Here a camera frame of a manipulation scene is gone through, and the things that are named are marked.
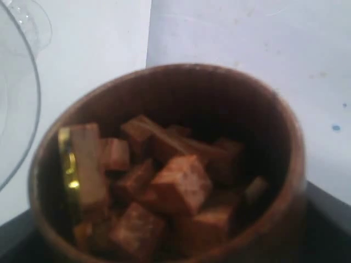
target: glass bowl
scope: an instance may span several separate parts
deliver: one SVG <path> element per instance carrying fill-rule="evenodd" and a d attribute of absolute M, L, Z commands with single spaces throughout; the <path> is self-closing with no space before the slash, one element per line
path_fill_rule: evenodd
<path fill-rule="evenodd" d="M 0 190 L 28 154 L 39 112 L 40 84 L 32 51 L 0 1 Z"/>

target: food in bowl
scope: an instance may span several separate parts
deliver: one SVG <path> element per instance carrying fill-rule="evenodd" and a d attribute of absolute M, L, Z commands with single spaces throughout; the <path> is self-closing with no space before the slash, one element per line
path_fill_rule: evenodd
<path fill-rule="evenodd" d="M 243 174 L 245 145 L 228 138 L 199 141 L 191 133 L 143 115 L 121 125 L 120 138 L 101 138 L 95 123 L 59 130 L 80 250 L 133 262 L 194 256 L 254 219 L 269 183 Z"/>

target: black surface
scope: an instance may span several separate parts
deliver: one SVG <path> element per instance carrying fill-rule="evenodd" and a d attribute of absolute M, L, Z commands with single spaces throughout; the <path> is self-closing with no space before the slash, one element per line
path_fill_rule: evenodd
<path fill-rule="evenodd" d="M 27 211 L 0 227 L 0 244 L 6 244 L 19 230 L 29 234 L 0 258 L 1 263 L 53 262 L 44 240 L 33 226 Z M 307 211 L 307 230 L 301 262 L 351 262 L 351 236 L 336 226 L 313 202 Z"/>

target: blue stain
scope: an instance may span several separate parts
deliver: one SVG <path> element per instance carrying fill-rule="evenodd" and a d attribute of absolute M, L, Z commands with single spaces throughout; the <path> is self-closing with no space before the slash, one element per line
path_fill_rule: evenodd
<path fill-rule="evenodd" d="M 341 130 L 340 126 L 339 126 L 339 125 L 336 125 L 336 124 L 334 124 L 331 128 L 333 129 L 334 132 L 335 132 L 335 131 L 336 131 L 336 132 L 339 132 L 339 131 Z"/>

